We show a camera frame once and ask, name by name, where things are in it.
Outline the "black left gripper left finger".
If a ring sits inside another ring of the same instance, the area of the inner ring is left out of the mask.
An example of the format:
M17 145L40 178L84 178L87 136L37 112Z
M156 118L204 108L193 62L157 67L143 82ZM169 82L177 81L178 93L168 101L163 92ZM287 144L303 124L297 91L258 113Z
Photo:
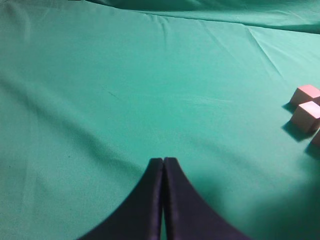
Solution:
M159 240L164 161L152 158L121 205L81 240Z

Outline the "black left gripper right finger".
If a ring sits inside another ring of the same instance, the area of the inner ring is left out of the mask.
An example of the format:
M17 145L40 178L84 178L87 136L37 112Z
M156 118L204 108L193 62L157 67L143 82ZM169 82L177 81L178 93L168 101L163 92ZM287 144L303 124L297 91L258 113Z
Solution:
M249 240L198 194L174 157L164 159L163 209L168 240Z

